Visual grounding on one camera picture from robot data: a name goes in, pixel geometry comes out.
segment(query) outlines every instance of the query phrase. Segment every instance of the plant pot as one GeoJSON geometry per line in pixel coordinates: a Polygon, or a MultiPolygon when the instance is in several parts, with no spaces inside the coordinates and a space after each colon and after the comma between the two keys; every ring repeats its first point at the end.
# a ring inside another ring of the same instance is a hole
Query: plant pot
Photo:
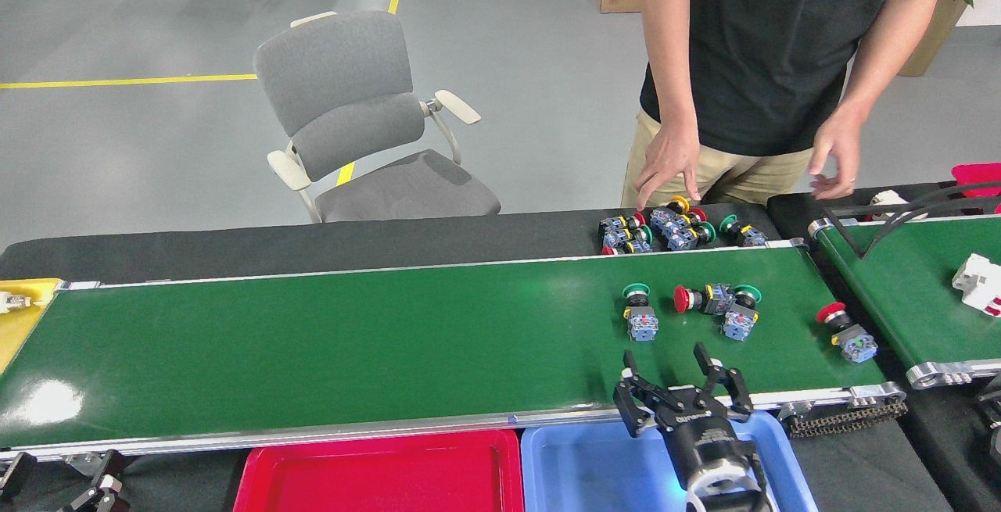
{"type": "Polygon", "coordinates": [[[907,59],[904,66],[900,68],[900,73],[897,74],[900,76],[924,74],[938,54],[938,50],[952,34],[952,28],[956,26],[959,16],[963,15],[964,10],[966,10],[966,2],[963,0],[938,0],[928,29],[921,41],[918,41],[918,46],[911,53],[910,59],[907,59]]]}

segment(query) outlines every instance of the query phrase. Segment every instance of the gray office chair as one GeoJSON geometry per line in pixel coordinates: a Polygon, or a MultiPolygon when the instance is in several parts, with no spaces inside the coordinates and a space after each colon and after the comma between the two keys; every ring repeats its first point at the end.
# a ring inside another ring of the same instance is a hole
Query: gray office chair
{"type": "Polygon", "coordinates": [[[496,196],[461,169],[458,144],[438,113],[464,123],[479,115],[451,92],[421,101],[412,93],[399,20],[390,13],[325,13],[260,45],[254,70],[290,141],[267,155],[298,191],[315,222],[493,215],[496,196]],[[306,187],[373,152],[413,142],[430,116],[452,159],[426,149],[317,194],[306,187]]]}

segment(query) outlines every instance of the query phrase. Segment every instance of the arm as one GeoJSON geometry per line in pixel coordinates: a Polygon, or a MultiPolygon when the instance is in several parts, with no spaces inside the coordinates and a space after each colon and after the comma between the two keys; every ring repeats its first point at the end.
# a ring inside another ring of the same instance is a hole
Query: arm
{"type": "Polygon", "coordinates": [[[873,105],[890,85],[911,52],[921,41],[936,0],[886,0],[855,54],[851,77],[841,103],[817,130],[810,160],[813,194],[818,199],[848,195],[859,172],[862,125],[873,105]],[[827,156],[838,162],[838,172],[821,173],[827,156]]]}
{"type": "Polygon", "coordinates": [[[643,32],[661,105],[661,131],[647,147],[647,162],[633,185],[640,208],[661,184],[684,174],[691,198],[699,199],[696,167],[699,127],[689,72],[691,0],[643,0],[643,32]]]}

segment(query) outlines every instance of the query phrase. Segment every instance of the red tray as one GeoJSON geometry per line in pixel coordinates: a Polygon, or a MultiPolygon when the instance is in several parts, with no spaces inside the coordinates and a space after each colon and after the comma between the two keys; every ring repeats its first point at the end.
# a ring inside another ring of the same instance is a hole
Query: red tray
{"type": "MultiPolygon", "coordinates": [[[[1001,162],[959,164],[953,166],[952,176],[956,178],[957,185],[980,183],[981,181],[1001,180],[1001,162]]],[[[963,191],[963,194],[967,197],[997,195],[998,193],[1001,193],[1001,187],[986,187],[983,189],[968,189],[963,191]]],[[[1001,205],[998,205],[995,212],[1001,212],[1001,205]]]]}
{"type": "Polygon", "coordinates": [[[258,448],[233,512],[524,512],[511,430],[258,448]]]}

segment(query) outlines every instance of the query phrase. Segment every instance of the chair seat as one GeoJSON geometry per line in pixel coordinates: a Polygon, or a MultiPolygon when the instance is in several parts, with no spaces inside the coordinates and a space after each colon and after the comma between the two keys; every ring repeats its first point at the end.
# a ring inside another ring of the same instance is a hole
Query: chair seat
{"type": "Polygon", "coordinates": [[[500,201],[436,151],[400,158],[316,196],[324,222],[495,215],[500,201]]]}

